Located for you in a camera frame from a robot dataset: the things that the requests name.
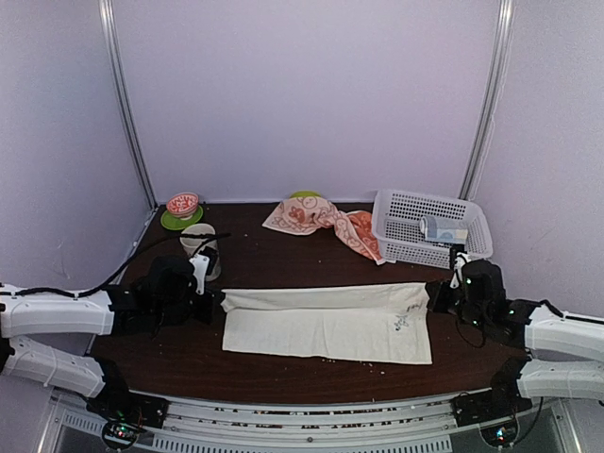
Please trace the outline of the white towel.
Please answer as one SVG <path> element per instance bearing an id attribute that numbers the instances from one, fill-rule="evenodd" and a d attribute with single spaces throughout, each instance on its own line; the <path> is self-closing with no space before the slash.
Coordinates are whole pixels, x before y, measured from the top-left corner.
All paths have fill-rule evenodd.
<path id="1" fill-rule="evenodd" d="M 226 291 L 222 347 L 238 353 L 432 363 L 422 283 Z"/>

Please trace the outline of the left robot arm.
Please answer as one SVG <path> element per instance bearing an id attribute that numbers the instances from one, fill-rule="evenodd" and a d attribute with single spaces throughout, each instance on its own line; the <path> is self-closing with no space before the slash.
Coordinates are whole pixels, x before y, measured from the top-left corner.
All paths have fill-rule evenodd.
<path id="1" fill-rule="evenodd" d="M 132 392 L 117 364 L 75 356 L 34 341 L 37 334 L 158 335 L 189 319 L 210 323 L 215 261 L 163 257 L 131 285 L 107 283 L 78 294 L 51 288 L 1 290 L 1 373 L 78 394 L 88 411 L 110 422 L 162 426 L 166 399 Z"/>

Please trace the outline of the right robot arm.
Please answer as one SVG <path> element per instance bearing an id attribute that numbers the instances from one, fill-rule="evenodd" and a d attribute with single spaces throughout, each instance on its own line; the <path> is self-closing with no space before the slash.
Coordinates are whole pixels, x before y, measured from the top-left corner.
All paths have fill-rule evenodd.
<path id="1" fill-rule="evenodd" d="M 482 340 L 523 351 L 507 359 L 487 391 L 455 397 L 458 426 L 511 417 L 535 398 L 603 399 L 603 321 L 547 300 L 509 299 L 499 266 L 458 258 L 448 282 L 426 286 L 428 310 L 447 313 Z"/>

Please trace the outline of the white ceramic mug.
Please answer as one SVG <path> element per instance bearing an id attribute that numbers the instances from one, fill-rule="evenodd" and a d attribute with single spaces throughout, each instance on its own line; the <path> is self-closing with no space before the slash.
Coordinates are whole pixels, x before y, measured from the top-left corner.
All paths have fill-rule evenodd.
<path id="1" fill-rule="evenodd" d="M 195 251 L 210 258 L 209 270 L 206 273 L 207 282 L 216 280 L 222 272 L 218 243 L 216 240 L 209 242 L 209 237 L 215 233 L 210 224 L 195 224 L 186 227 L 180 235 L 180 243 L 189 258 Z"/>

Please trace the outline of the rolled grey blue towel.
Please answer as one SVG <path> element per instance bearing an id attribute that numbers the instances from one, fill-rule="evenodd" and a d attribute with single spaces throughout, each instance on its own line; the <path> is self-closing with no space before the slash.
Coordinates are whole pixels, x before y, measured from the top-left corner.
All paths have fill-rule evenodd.
<path id="1" fill-rule="evenodd" d="M 465 222 L 433 215 L 423 215 L 419 228 L 424 240 L 432 243 L 465 244 L 469 235 Z"/>

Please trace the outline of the white plastic basket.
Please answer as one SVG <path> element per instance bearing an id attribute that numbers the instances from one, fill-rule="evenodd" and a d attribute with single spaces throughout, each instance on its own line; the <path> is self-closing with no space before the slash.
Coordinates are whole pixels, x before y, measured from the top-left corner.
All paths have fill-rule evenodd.
<path id="1" fill-rule="evenodd" d="M 448 269 L 452 247 L 473 260 L 493 255 L 482 209 L 457 198 L 379 190 L 372 212 L 372 233 L 381 257 L 388 262 Z"/>

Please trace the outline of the green saucer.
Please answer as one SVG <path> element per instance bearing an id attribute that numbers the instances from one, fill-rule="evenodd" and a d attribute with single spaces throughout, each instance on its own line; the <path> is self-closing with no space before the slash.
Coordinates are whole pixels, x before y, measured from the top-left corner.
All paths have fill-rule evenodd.
<path id="1" fill-rule="evenodd" d="M 175 217 L 172 213 L 166 210 L 160 217 L 161 226 L 169 231 L 181 231 L 199 222 L 204 214 L 204 210 L 199 205 L 193 215 L 187 219 Z"/>

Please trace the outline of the red patterned bowl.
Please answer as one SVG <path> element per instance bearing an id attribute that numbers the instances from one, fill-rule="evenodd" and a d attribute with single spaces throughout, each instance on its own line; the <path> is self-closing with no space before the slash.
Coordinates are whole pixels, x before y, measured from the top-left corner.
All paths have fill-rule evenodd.
<path id="1" fill-rule="evenodd" d="M 167 211 L 177 219 L 191 218 L 199 207 L 199 197 L 196 193 L 178 193 L 166 204 Z"/>

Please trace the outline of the orange patterned towel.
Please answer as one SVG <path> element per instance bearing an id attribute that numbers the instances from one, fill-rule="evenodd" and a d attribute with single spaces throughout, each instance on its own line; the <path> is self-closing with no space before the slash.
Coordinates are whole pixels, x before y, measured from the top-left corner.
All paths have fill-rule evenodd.
<path id="1" fill-rule="evenodd" d="M 319 196 L 281 201 L 262 226 L 294 236 L 310 236 L 320 229 L 332 229 L 335 236 L 359 255 L 382 265 L 386 260 L 372 232 L 372 214 L 366 210 L 345 212 Z"/>

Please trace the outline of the green bowl behind towel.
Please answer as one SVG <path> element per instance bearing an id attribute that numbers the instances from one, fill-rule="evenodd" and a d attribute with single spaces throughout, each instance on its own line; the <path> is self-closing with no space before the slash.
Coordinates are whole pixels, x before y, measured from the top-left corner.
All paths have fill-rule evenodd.
<path id="1" fill-rule="evenodd" d="M 315 191 L 297 191 L 290 195 L 290 199 L 303 199 L 303 198 L 308 198 L 308 197 L 321 198 L 322 195 Z"/>

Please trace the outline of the right aluminium frame post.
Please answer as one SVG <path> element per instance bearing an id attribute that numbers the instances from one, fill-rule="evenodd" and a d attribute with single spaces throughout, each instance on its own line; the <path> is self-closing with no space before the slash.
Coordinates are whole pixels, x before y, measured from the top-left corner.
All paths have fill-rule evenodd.
<path id="1" fill-rule="evenodd" d="M 490 68 L 476 134 L 459 195 L 459 198 L 464 200 L 471 200 L 476 196 L 495 128 L 495 111 L 505 84 L 509 60 L 514 7 L 515 2 L 512 0 L 501 0 L 499 2 Z"/>

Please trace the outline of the aluminium frame post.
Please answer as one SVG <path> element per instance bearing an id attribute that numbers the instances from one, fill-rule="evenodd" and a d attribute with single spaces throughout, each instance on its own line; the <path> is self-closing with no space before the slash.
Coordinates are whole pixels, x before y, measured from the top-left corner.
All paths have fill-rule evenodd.
<path id="1" fill-rule="evenodd" d="M 126 143 L 133 161 L 136 176 L 143 189 L 146 204 L 149 209 L 155 210 L 159 204 L 152 187 L 147 166 L 144 161 L 141 142 L 135 125 L 133 110 L 128 95 L 117 26 L 115 23 L 114 2 L 110 0 L 99 0 L 98 7 L 101 27 L 109 55 L 109 65 L 114 89 L 116 92 L 118 110 L 126 135 Z"/>
<path id="2" fill-rule="evenodd" d="M 509 60 L 514 7 L 515 2 L 512 0 L 501 0 L 499 2 L 490 68 L 476 134 L 459 195 L 459 198 L 464 200 L 471 200 L 476 196 L 495 128 L 495 111 L 505 84 Z"/>

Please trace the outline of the left aluminium frame post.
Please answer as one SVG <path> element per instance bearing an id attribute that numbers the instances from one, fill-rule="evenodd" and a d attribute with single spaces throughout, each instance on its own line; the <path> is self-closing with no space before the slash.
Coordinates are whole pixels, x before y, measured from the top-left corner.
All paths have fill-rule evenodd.
<path id="1" fill-rule="evenodd" d="M 147 166 L 144 161 L 141 142 L 135 125 L 133 110 L 128 95 L 117 26 L 115 23 L 114 2 L 110 0 L 99 0 L 98 7 L 101 27 L 109 55 L 109 65 L 114 89 L 116 92 L 118 110 L 126 135 L 126 143 L 133 161 L 136 176 L 143 189 L 146 204 L 149 209 L 155 210 L 159 204 L 152 187 Z"/>

